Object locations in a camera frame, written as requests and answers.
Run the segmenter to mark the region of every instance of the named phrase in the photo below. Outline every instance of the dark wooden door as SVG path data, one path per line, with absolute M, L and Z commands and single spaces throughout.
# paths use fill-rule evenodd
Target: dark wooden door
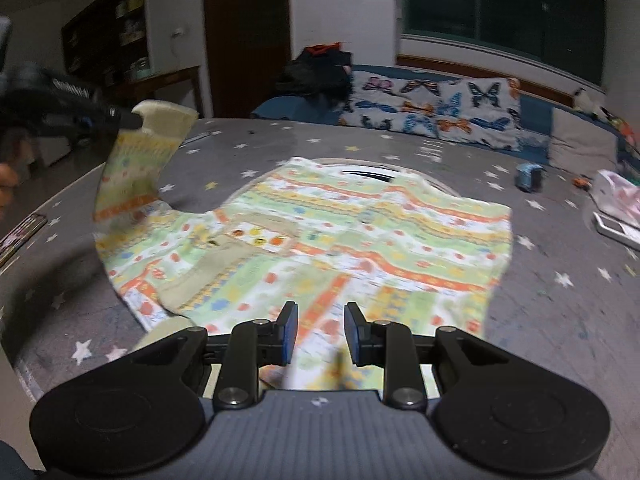
M 289 0 L 204 0 L 213 113 L 248 117 L 290 58 Z

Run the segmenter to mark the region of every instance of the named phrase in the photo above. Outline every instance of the human hand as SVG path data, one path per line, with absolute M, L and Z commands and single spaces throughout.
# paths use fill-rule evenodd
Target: human hand
M 14 199 L 13 187 L 18 185 L 18 175 L 8 164 L 0 164 L 0 218 L 4 208 Z

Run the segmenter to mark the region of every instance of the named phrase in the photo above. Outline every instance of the silver bolt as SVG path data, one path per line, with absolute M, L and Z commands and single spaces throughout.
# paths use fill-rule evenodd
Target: silver bolt
M 424 396 L 414 388 L 398 388 L 392 397 L 395 402 L 403 406 L 413 406 L 424 399 Z
M 242 388 L 229 387 L 225 388 L 218 394 L 218 398 L 225 404 L 240 404 L 249 398 L 249 394 Z

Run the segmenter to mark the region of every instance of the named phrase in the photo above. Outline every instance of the white electronic device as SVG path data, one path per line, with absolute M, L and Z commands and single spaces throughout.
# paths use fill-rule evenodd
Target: white electronic device
M 593 217 L 596 231 L 601 235 L 613 238 L 636 251 L 640 251 L 640 230 L 601 213 L 594 212 Z

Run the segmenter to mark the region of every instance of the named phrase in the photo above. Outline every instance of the window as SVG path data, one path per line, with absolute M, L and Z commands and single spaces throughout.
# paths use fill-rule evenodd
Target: window
M 404 0 L 404 31 L 490 46 L 600 84 L 604 0 Z

